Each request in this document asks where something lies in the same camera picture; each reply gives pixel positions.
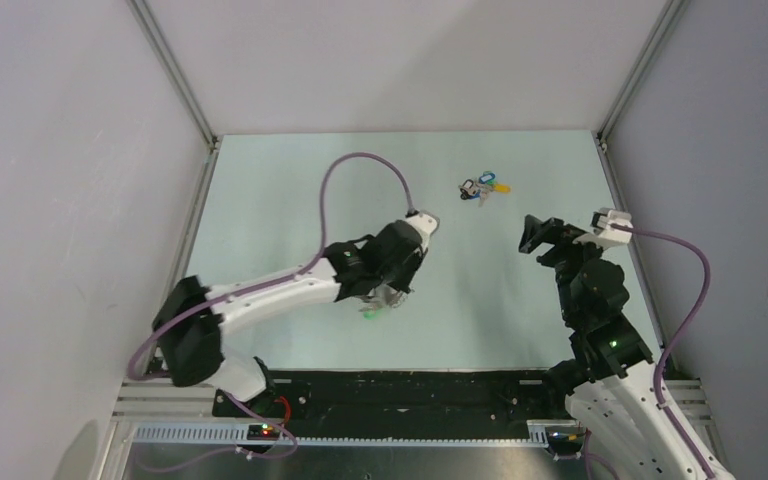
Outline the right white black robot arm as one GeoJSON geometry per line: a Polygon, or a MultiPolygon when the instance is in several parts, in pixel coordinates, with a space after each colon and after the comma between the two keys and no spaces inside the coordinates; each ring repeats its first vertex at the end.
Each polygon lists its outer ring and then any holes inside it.
{"type": "Polygon", "coordinates": [[[607,450],[583,445],[583,461],[633,479],[730,479],[669,391],[664,373],[671,350],[655,356],[624,315],[630,299],[624,270],[606,250],[638,234],[630,214],[603,208],[588,230],[558,218],[524,219],[518,249],[553,270],[561,317],[571,330],[573,357],[547,370],[540,394],[551,416],[570,415],[607,450]]]}

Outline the metal disc with keyrings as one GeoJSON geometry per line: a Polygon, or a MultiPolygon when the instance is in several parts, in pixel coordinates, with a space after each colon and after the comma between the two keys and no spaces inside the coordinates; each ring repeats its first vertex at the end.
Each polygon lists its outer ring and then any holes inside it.
{"type": "Polygon", "coordinates": [[[397,308],[406,298],[406,294],[388,285],[376,287],[368,295],[361,296],[362,306],[360,312],[372,314],[382,309],[397,308]]]}

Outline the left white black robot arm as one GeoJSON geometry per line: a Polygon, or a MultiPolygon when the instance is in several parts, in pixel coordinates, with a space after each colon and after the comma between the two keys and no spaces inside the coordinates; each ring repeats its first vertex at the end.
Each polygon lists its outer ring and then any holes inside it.
{"type": "Polygon", "coordinates": [[[410,293],[438,228],[436,217],[416,212],[376,235],[335,242],[297,271],[212,287],[196,276],[180,280],[152,325],[168,378],[179,388],[210,385],[250,415],[268,414],[276,403],[271,374],[256,356],[232,357],[230,336],[309,305],[356,299],[367,317],[397,307],[410,293]]]}

